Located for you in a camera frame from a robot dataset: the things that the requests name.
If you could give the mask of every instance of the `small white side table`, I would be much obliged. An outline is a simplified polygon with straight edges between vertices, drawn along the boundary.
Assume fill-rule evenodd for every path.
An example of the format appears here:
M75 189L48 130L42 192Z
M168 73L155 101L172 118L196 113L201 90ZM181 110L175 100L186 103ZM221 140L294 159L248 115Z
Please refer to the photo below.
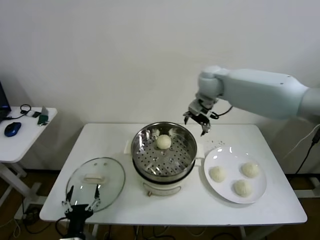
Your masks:
M32 110L41 112L42 107L33 107ZM56 116L57 110L55 108L47 108L47 110L48 120L51 121ZM9 116L16 118L20 115L20 107L11 107ZM0 206L8 197L12 188L15 188L25 197L23 204L26 209L30 204L43 205L46 201L46 197L37 195L37 191L41 183L36 182L33 184L32 188L29 188L20 180L20 177L25 177L27 173L17 163L23 158L23 156L31 148L40 134L48 126L48 124L45 126L38 126L38 119L38 117L34 118L23 116L19 119L4 120L0 123L0 177L4 179L8 184L10 184L10 186L0 198ZM4 134L5 128L7 125L13 122L20 122L21 128L15 136L7 137ZM5 164L9 164L10 167L17 172L17 175L10 171ZM22 206L20 206L14 218L22 218Z

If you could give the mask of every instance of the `power cord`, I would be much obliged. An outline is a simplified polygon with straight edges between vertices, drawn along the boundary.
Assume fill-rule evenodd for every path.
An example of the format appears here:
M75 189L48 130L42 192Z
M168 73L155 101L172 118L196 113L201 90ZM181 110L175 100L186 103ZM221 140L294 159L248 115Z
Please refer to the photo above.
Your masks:
M139 235L139 226L137 227L137 229L135 226L133 226L133 231L134 231L134 235L135 235L134 240L137 240L138 235Z
M22 212L23 212L22 223L24 225L25 230L29 234L36 235L36 234L42 233L47 228L49 228L51 223L49 223L46 227L44 227L40 231L30 231L28 229L28 226L31 226L31 225L35 224L40 219L39 213L40 213L41 209L38 208L38 207L32 207L32 208L28 209L27 212L25 212L24 197L21 195L21 198L22 198Z
M62 221L62 220L64 220L64 219L67 219L67 217L60 217L57 221L55 221L55 223L54 223L54 228L55 228L55 230L56 230L56 232L61 236L61 237L63 237L65 234L62 234L61 232L60 232L60 230L59 230L59 228L58 228L58 223L60 222L60 221Z
M211 240L215 240L216 238L220 237L220 236L223 236L223 235L228 235L230 236L233 240L238 240L235 236L233 236L231 233L229 232L221 232L221 233L218 233L216 235L214 235Z
M111 225L109 225L109 230L104 234L103 240L111 240Z
M9 235L8 240L11 239L11 237L14 237L15 239L17 239L21 234L20 224L14 218L9 220L7 223L1 225L0 228L7 226L11 222L14 222L15 228L14 228L13 232Z
M308 149L308 152L306 153L306 155L305 155L302 163L300 164L298 170L294 173L294 175L297 175L297 174L298 174L298 172L300 171L300 169L301 169L301 168L303 167L303 165L305 164L305 162L306 162L306 160L307 160L307 158L308 158L308 156L309 156L309 154L310 154L311 149L314 147L314 145L316 145L316 144L319 142L319 140L320 140L320 128L315 132L315 135L314 135L313 138L312 138L312 142L311 142L311 145L310 145L310 147L309 147L309 149Z
M320 124L316 125L311 130L311 132L309 132L304 138L302 138L300 141L298 141L298 143L282 159L284 160L285 158L287 158L300 145L300 143L302 143L303 140L308 138L319 126L320 126Z
M30 111L31 111L31 106L29 104L22 104L20 106L20 113L22 115L17 116L17 117L6 116L6 117L3 117L2 120L19 119L19 118L22 118L23 116L27 115Z
M211 112L211 115L210 115L210 118L217 120L217 119L219 119L221 116L226 115L227 113L229 113L229 112L232 110L233 107L234 107L234 106L231 106L227 111L225 111L225 112L223 112L223 113L220 113L220 114L217 114L217 113L215 113L214 111L212 111L212 112Z
M144 234L144 226L142 226L142 227L141 227L142 238L143 238L144 240L162 239L162 238L171 238L171 239L173 239L173 240L176 240L176 238L175 238L174 236L171 236L171 235L163 235L163 234L169 229L169 226L166 226L166 227L164 228L164 231L163 231L162 233L158 234L158 235L156 234L156 229L155 229L155 228L156 228L155 226L152 227L152 234L153 234L153 236L151 236L151 237L145 237L145 234Z
M192 235L193 237L200 237L201 235L203 235L205 233L205 231L207 230L207 227L205 226L204 229L198 233L198 234L195 234L195 233L192 233L187 227L185 227L185 229L188 231L188 233L190 235Z

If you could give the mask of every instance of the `blue mouse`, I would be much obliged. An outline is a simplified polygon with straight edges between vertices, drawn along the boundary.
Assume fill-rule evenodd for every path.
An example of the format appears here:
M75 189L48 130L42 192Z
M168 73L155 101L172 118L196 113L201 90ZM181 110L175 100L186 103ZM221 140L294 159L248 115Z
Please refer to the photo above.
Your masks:
M7 137L13 137L16 135L21 127L21 122L13 122L5 127L4 135Z

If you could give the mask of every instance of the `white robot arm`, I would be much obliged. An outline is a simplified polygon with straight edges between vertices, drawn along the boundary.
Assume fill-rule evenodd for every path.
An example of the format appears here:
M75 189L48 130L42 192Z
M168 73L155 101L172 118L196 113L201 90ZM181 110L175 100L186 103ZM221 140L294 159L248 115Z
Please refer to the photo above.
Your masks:
M251 69L228 70L219 66L204 69L198 78L199 90L184 114L209 132L212 108L218 99L232 106L273 119L320 117L320 88L309 88L294 77Z

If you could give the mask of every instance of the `table leg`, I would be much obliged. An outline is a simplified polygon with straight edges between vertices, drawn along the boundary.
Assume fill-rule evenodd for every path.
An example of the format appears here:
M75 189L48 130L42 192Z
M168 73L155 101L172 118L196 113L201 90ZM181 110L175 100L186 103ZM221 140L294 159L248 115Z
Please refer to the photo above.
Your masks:
M97 237L98 228L99 228L98 224L93 225L93 230L92 230L92 233L91 233L93 237Z
M294 190L298 199L315 199L320 198L320 182L316 177L310 177L310 181L314 185L314 189Z
M90 232L84 231L83 234L85 235L86 240L97 240Z
M31 188L24 184L24 182L22 182L2 163L0 163L0 177L26 198L32 199L33 201L36 201L38 199L36 192L34 192Z
M262 240L264 237L268 236L275 230L279 229L282 225L268 225L268 226L260 226L258 229L254 230L251 234L246 236L246 233L241 230L242 240Z
M27 173L25 172L25 170L23 170L19 163L13 163L10 164L10 166L13 168L13 170L16 171L17 174L20 174L21 177L25 178L27 176Z
M1 198L0 198L0 207L2 206L2 204L4 204L5 200L7 199L7 197L9 196L11 190L12 190L12 186L9 185L8 188L5 190L5 192L2 194Z

